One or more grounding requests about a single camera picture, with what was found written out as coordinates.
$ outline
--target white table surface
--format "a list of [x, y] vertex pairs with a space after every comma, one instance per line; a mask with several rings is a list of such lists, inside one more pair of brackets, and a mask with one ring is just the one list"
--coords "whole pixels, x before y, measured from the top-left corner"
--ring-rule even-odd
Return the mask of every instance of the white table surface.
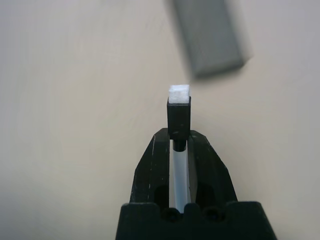
[[[319, 239], [320, 1], [232, 2], [251, 59], [191, 83], [191, 126], [279, 239]], [[114, 239], [169, 86], [189, 82], [166, 3], [4, 0], [0, 31], [0, 239]]]

